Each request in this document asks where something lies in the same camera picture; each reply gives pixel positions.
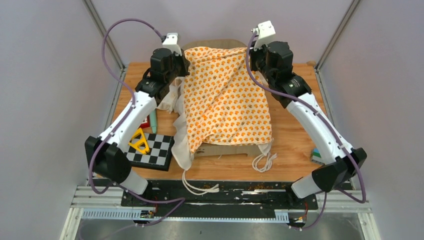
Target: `white wall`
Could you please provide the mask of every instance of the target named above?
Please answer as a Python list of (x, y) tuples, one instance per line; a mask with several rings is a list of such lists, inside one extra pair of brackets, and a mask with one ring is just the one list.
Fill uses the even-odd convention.
[[(197, 40), (236, 39), (248, 43), (250, 29), (267, 20), (276, 40), (288, 42), (294, 62), (318, 61), (351, 0), (93, 0), (106, 28), (124, 18), (143, 19), (163, 35), (177, 32), (180, 46)], [(148, 62), (161, 43), (140, 23), (117, 26), (112, 41), (125, 64)]]
[(340, 131), (368, 153), (362, 172), (382, 239), (423, 239), (424, 2), (362, 1), (323, 66)]
[(0, 39), (0, 238), (58, 239), (116, 84), (80, 0), (1, 1)]

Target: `wooden table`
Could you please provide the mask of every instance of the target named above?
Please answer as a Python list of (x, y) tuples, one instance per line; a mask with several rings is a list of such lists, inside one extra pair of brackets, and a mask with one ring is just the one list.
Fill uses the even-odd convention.
[[(149, 67), (146, 62), (132, 62), (126, 72), (125, 82), (135, 88), (142, 79), (143, 73)], [(294, 64), (293, 71), (302, 76), (312, 88), (316, 100), (324, 111), (324, 103), (320, 93), (315, 72), (312, 66), (307, 64)], [(277, 153), (277, 158), (273, 161), (269, 171), (260, 173), (252, 168), (254, 157), (247, 157), (246, 154), (202, 156), (194, 159), (190, 170), (186, 173), (186, 178), (196, 180), (239, 180), (239, 181), (288, 181), (292, 182), (300, 177), (308, 175), (312, 170), (319, 167), (310, 162), (311, 150), (314, 143), (298, 123), (298, 121), (286, 111), (271, 94), (267, 92), (269, 112), (271, 115), (272, 144), (271, 153)], [(131, 94), (123, 87), (119, 95), (114, 114), (115, 119), (131, 99)], [(176, 129), (173, 122), (177, 119), (176, 113), (167, 113), (157, 110), (157, 133), (174, 136)], [(146, 133), (151, 133), (150, 129), (145, 129)], [(261, 168), (265, 159), (259, 164)], [(151, 170), (133, 167), (133, 169), (147, 179), (181, 179), (183, 170), (178, 166), (173, 158), (169, 171)]]

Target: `red object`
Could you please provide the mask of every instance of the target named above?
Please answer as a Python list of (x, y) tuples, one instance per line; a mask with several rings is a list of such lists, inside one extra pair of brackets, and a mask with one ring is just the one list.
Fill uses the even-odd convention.
[(150, 128), (150, 118), (147, 116), (140, 125), (141, 129)]

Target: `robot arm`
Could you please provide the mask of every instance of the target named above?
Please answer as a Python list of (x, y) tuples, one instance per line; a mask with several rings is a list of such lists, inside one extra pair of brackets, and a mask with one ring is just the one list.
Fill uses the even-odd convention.
[[(322, 113), (311, 88), (302, 77), (292, 72), (293, 52), (287, 42), (272, 41), (275, 30), (271, 22), (260, 23), (252, 31), (258, 33), (258, 38), (252, 46), (248, 46), (252, 48), (251, 69), (259, 71), (264, 76), (270, 89), (295, 96), (313, 106), (318, 113)], [(320, 115), (329, 123), (328, 126), (317, 113), (312, 112), (301, 102), (276, 94), (272, 96), (300, 122), (318, 148), (325, 164), (290, 185), (287, 188), (288, 192), (293, 193), (297, 199), (320, 191), (330, 192), (356, 174), (352, 162), (342, 148), (347, 149), (359, 167), (367, 158), (362, 148), (354, 149), (334, 128), (325, 114)], [(339, 139), (336, 139), (329, 128), (334, 130)]]
[[(168, 94), (169, 86), (176, 77), (189, 74), (189, 61), (178, 46), (178, 34), (168, 33), (162, 43), (162, 48), (153, 51), (150, 58), (150, 68), (135, 88), (135, 100), (130, 100), (117, 119), (100, 134), (99, 137), (89, 136), (85, 141), (85, 153), (88, 165), (91, 158), (107, 135), (111, 137), (97, 154), (93, 171), (108, 178), (125, 188), (143, 194), (148, 182), (131, 169), (130, 161), (125, 156), (129, 149), (129, 141), (145, 119), (162, 99)], [(124, 119), (129, 108), (130, 114)], [(122, 121), (114, 133), (111, 130)]]

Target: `black and white checkerboard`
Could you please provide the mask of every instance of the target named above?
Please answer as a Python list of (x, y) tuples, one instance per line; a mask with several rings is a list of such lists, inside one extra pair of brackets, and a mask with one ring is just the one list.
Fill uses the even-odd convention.
[[(154, 133), (145, 133), (150, 152), (142, 154), (129, 147), (126, 157), (131, 161), (131, 165), (139, 168), (168, 171), (172, 158), (171, 148), (174, 145), (174, 137)], [(134, 138), (131, 142), (140, 140), (140, 136)]]

